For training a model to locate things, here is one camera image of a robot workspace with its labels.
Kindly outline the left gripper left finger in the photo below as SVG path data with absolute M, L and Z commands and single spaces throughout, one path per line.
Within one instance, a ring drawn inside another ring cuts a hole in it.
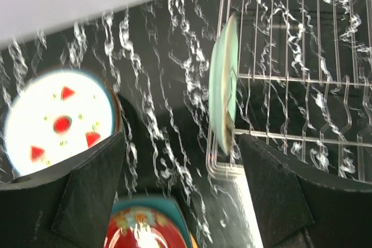
M 116 133 L 1 185 L 1 247 L 102 247 L 124 159 Z

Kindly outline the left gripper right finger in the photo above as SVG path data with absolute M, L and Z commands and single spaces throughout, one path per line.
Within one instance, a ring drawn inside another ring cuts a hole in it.
M 371 247 L 371 185 L 238 138 L 264 247 Z

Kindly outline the red floral plate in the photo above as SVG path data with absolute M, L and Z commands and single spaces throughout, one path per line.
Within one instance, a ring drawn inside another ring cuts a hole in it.
M 103 246 L 183 248 L 187 244 L 164 214 L 149 207 L 132 207 L 111 216 Z

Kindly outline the teal square plate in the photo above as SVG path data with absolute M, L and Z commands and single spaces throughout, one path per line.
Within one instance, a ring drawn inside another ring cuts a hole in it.
M 193 247 L 191 238 L 192 234 L 189 231 L 186 219 L 174 198 L 156 194 L 134 195 L 131 198 L 123 197 L 113 204 L 111 216 L 122 210 L 127 210 L 135 206 L 149 207 L 167 216 L 179 228 L 187 246 Z

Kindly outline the mint green flower plate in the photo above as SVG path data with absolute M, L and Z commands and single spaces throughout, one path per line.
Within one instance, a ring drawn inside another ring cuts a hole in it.
M 230 154 L 236 114 L 238 19 L 233 13 L 214 43 L 209 70 L 209 122 L 224 154 Z

